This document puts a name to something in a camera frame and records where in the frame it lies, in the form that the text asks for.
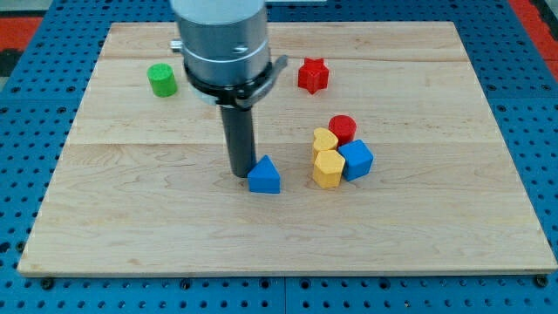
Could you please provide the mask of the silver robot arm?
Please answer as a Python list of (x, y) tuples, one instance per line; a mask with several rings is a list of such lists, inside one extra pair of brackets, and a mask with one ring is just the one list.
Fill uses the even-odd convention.
[(171, 0), (190, 84), (222, 106), (249, 107), (271, 73), (264, 0)]

